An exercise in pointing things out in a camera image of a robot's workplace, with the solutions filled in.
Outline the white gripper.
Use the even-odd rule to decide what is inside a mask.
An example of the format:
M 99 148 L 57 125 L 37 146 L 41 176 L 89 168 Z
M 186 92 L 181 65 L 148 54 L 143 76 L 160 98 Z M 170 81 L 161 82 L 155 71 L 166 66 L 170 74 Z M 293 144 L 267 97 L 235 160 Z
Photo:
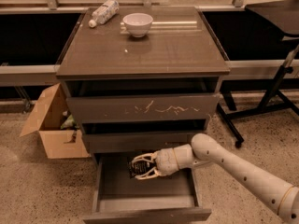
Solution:
M 141 161 L 155 163 L 156 167 L 149 170 L 138 170 L 135 178 L 137 180 L 148 180 L 159 176 L 171 175 L 179 170 L 178 162 L 173 148 L 165 148 L 153 153 L 145 153 L 138 155 L 132 159 L 132 163 Z

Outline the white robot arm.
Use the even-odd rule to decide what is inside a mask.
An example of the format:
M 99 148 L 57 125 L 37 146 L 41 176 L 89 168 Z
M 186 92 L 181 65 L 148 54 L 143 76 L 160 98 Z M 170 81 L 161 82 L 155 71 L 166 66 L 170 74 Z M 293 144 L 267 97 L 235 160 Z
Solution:
M 189 144 L 141 154 L 129 162 L 131 176 L 148 180 L 182 169 L 218 164 L 288 224 L 299 224 L 299 188 L 241 159 L 204 133 Z

